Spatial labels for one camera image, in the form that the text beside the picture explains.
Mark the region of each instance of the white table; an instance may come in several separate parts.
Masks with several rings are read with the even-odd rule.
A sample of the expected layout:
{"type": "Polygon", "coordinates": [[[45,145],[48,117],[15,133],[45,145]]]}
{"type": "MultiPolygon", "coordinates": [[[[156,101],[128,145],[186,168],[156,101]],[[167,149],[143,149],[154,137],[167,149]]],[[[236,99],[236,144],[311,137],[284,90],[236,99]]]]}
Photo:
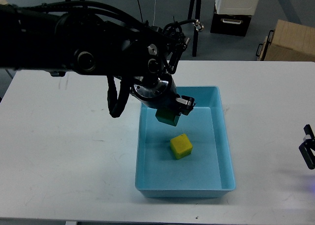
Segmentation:
{"type": "Polygon", "coordinates": [[[315,171],[298,146],[304,125],[315,130],[315,64],[182,61],[174,80],[219,87],[236,190],[145,198],[134,186],[140,102],[112,119],[105,77],[21,71],[0,104],[0,218],[313,225],[315,171]]]}

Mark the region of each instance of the cardboard box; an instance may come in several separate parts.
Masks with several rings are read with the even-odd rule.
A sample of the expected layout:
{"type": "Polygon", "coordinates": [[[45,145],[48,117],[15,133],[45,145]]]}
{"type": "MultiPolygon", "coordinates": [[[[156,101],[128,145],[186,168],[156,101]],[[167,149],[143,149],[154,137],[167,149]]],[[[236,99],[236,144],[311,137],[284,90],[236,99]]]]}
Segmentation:
{"type": "Polygon", "coordinates": [[[315,62],[315,28],[278,20],[262,61],[315,62]]]}

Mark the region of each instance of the black clamp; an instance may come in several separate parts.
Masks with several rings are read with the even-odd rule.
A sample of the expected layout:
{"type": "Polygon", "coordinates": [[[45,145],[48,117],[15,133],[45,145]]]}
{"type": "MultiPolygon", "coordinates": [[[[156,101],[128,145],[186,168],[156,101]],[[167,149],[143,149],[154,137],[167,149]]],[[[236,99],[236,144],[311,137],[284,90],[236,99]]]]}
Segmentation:
{"type": "Polygon", "coordinates": [[[309,169],[315,169],[315,156],[312,150],[315,151],[315,137],[312,128],[309,124],[304,127],[304,132],[306,136],[304,137],[304,142],[300,145],[299,150],[307,164],[309,169]]]}

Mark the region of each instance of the yellow cube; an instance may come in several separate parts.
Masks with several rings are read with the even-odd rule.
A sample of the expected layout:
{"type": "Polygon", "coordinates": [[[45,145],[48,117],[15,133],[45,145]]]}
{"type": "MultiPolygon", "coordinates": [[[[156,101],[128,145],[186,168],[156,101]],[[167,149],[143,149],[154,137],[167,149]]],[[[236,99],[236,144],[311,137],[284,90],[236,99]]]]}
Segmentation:
{"type": "Polygon", "coordinates": [[[177,160],[189,155],[192,151],[192,144],[186,134],[181,134],[171,139],[171,150],[177,160]]]}

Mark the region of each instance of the white container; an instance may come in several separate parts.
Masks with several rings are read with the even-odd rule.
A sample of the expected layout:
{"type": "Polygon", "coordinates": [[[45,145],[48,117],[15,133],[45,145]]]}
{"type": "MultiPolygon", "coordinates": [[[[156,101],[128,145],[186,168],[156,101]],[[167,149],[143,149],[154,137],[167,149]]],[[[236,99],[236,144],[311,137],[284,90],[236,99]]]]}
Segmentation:
{"type": "Polygon", "coordinates": [[[217,14],[254,15],[259,0],[216,0],[217,14]]]}

